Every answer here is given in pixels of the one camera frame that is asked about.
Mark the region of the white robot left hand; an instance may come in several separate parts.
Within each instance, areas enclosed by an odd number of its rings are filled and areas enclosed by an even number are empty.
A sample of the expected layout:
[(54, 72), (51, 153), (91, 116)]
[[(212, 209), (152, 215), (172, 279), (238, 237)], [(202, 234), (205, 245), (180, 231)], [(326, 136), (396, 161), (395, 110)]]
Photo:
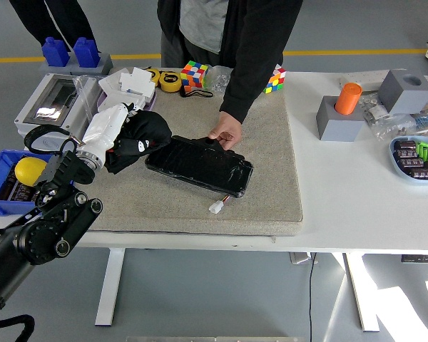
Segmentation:
[(123, 124), (129, 116), (126, 105), (120, 103), (95, 114), (83, 138), (83, 144), (77, 148), (76, 154), (90, 156), (93, 159), (105, 157), (106, 151), (114, 146)]

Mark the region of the person's left hand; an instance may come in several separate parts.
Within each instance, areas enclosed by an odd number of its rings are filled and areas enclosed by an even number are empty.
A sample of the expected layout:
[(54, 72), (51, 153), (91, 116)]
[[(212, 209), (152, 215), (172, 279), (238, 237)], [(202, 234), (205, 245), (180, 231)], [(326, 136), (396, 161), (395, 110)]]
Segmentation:
[(242, 124), (232, 115), (221, 111), (217, 125), (208, 133), (224, 150), (232, 150), (243, 138)]

